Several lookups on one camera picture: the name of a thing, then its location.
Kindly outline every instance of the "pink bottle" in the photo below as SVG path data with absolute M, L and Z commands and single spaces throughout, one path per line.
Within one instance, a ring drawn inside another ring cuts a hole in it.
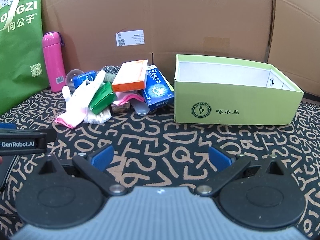
M 66 85 L 61 46 L 64 46 L 64 43 L 60 33 L 50 32 L 44 35 L 42 39 L 44 62 L 53 92 L 62 91 L 63 86 Z

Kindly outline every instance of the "tote bag handle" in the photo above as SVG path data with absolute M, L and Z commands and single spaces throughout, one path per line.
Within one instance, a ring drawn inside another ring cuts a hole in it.
M 4 27 L 0 31 L 5 30 L 12 23 L 12 20 L 13 20 L 15 13 L 16 13 L 16 9 L 18 7 L 19 1 L 20 0 L 13 0 L 12 1 L 12 4 L 11 4 L 9 12 L 8 12 L 7 21 L 5 22 Z

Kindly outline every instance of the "green tote bag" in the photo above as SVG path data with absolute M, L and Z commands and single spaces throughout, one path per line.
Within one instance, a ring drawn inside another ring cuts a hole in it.
M 42 37 L 41 0 L 0 8 L 0 115 L 49 86 Z

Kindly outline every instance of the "green shoebox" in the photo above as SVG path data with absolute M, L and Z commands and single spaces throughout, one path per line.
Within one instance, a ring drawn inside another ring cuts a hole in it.
M 107 106 L 116 100 L 116 95 L 112 91 L 111 83 L 107 82 L 93 96 L 89 108 L 94 114 L 101 113 Z
M 174 120 L 178 123 L 289 124 L 303 91 L 271 64 L 177 55 Z

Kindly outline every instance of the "gray plastic base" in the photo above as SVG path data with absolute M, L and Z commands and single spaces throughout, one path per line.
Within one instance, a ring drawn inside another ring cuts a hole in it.
M 260 232 L 227 219 L 208 197 L 187 187 L 135 187 L 112 197 L 90 221 L 47 230 L 24 226 L 12 240 L 307 240 L 296 228 Z

